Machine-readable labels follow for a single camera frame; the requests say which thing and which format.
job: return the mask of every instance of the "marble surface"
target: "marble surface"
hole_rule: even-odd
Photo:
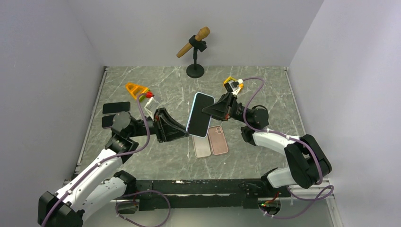
[[[125,89],[128,82],[149,87],[160,96],[163,106],[182,125],[188,122],[189,110],[196,92],[214,96],[216,100],[226,92],[223,82],[228,76],[236,79],[260,76],[266,80],[262,91],[250,106],[264,105],[269,110],[270,128],[290,135],[303,135],[294,99],[282,67],[205,67],[205,75],[192,79],[185,73],[186,67],[111,67],[108,68],[95,116],[81,160],[81,168],[87,167],[104,148],[111,131],[102,129],[104,103],[131,102],[131,114],[140,118],[136,101]],[[260,82],[246,81],[238,96],[238,102],[246,103]],[[285,158],[267,148],[245,143],[240,127],[244,123],[235,120],[218,122],[226,136],[229,152],[220,156],[196,158],[191,137],[172,142],[158,143],[151,136],[147,148],[134,154],[120,169],[140,180],[171,179],[234,179],[259,178],[267,171],[287,165]],[[146,137],[135,137],[139,146]]]

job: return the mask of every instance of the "microphone stand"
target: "microphone stand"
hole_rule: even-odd
[[[196,60],[198,59],[198,50],[203,52],[207,48],[206,42],[203,40],[197,41],[195,35],[193,35],[188,42],[193,46],[193,64],[187,67],[186,72],[191,78],[199,78],[203,76],[205,70],[201,65],[196,63]]]

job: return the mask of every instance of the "wooden microphone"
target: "wooden microphone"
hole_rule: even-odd
[[[200,41],[210,34],[210,30],[208,27],[204,27],[196,34],[195,39],[196,41]],[[193,46],[190,43],[187,43],[177,54],[178,58],[181,58],[185,53],[187,53]]]

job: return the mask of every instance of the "black phone screen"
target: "black phone screen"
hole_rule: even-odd
[[[113,125],[113,118],[115,114],[102,117],[102,128],[107,129]]]
[[[212,96],[199,92],[195,94],[186,129],[190,135],[199,137],[207,136],[211,116],[202,113],[202,109],[213,104],[214,98]]]
[[[119,112],[129,112],[131,108],[130,102],[105,103],[103,104],[103,114],[116,114]]]

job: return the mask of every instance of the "smartphone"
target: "smartphone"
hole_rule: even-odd
[[[195,157],[207,157],[211,155],[209,140],[207,137],[201,138],[192,136],[193,148],[195,149]]]
[[[222,155],[228,152],[226,137],[221,126],[210,127],[208,130],[210,147],[214,155]]]
[[[105,103],[103,104],[103,114],[116,114],[119,112],[129,112],[131,109],[130,102]]]
[[[189,114],[186,131],[192,136],[206,137],[211,116],[202,113],[202,109],[214,104],[214,97],[198,92],[195,94]]]
[[[115,114],[102,117],[102,128],[110,128],[113,125],[114,116]]]

